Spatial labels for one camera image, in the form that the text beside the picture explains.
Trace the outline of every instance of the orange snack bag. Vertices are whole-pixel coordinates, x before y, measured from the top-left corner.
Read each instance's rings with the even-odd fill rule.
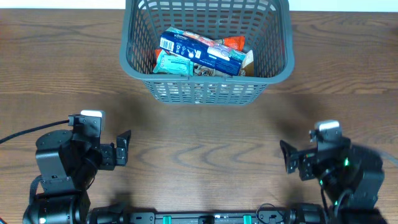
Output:
[[[227,37],[221,40],[215,40],[215,42],[231,47],[235,50],[242,51],[244,46],[244,36]]]
[[[156,59],[156,60],[157,60],[157,58],[159,57],[159,54],[162,52],[162,50],[163,50],[163,49],[156,49],[156,50],[155,50],[155,54],[156,54],[156,58],[155,58],[155,59]]]

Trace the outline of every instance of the wire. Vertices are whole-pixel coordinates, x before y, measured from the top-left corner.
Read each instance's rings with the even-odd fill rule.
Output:
[[[341,193],[341,195],[338,197],[337,205],[336,205],[335,208],[334,208],[334,213],[335,213],[335,217],[336,217],[336,218],[337,218],[337,215],[338,215],[338,209],[339,209],[339,207],[340,207],[340,205],[341,205],[341,203],[342,203],[344,197],[347,196],[348,194],[352,194],[352,193],[353,193],[353,191],[352,191],[351,189],[345,189],[345,190]]]
[[[35,200],[36,197],[36,192],[37,192],[37,187],[39,186],[39,182],[42,181],[42,176],[38,175],[30,184],[30,190],[29,190],[29,205],[32,205],[32,203]]]
[[[54,122],[54,123],[51,123],[51,124],[46,124],[46,125],[39,126],[39,127],[36,127],[36,128],[31,128],[31,129],[28,129],[28,130],[25,130],[25,131],[20,131],[18,133],[15,133],[15,134],[12,134],[10,136],[7,136],[4,139],[1,139],[0,140],[0,144],[4,143],[4,142],[6,142],[6,141],[8,141],[10,139],[13,139],[15,137],[21,136],[23,134],[31,133],[31,132],[38,131],[38,130],[45,129],[45,128],[49,128],[49,127],[52,127],[52,126],[55,126],[55,125],[66,124],[66,123],[69,123],[69,120],[57,121],[57,122]]]
[[[321,197],[322,197],[322,204],[323,204],[323,209],[326,214],[328,214],[328,204],[326,203],[326,198],[325,198],[325,193],[324,189],[321,188]]]
[[[388,152],[384,152],[382,150],[375,149],[375,148],[369,147],[369,146],[364,146],[361,144],[355,144],[355,146],[365,147],[367,149],[370,149],[370,150],[378,153],[383,159],[389,160],[396,168],[398,168],[398,159],[396,159],[393,155],[389,154]]]
[[[93,180],[92,180],[91,183],[87,186],[86,190],[88,190],[88,189],[91,187],[91,185],[94,183],[94,180],[95,180],[95,175],[93,176]]]
[[[257,210],[256,210],[256,218],[257,218],[257,219],[259,220],[259,222],[261,222],[262,224],[269,224],[269,223],[266,223],[266,222],[262,221],[262,220],[259,218],[259,210],[260,210],[260,208],[262,208],[262,207],[265,206],[265,205],[272,206],[272,207],[276,208],[276,207],[275,207],[273,204],[271,204],[271,203],[263,203],[263,204],[260,205],[259,208],[257,208]],[[279,222],[276,222],[276,223],[282,223],[282,222],[284,221],[285,215],[282,214],[282,213],[281,213],[280,211],[278,211],[278,210],[277,210],[277,212],[279,213],[279,215],[282,215],[282,220],[279,221]]]

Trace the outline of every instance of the teal snack wrapper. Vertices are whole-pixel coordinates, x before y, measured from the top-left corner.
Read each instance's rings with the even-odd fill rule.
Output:
[[[154,73],[193,76],[193,62],[179,55],[169,55],[164,50],[157,57]]]

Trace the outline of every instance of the white wall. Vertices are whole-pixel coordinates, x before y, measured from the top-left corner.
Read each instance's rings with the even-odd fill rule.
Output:
[[[0,8],[124,9],[125,0],[0,0]],[[291,11],[398,12],[398,0],[290,0]]]

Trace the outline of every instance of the green connector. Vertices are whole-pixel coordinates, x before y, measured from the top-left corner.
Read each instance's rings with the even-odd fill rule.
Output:
[[[172,224],[172,217],[163,217],[163,224]]]
[[[251,215],[243,216],[243,224],[251,224]]]

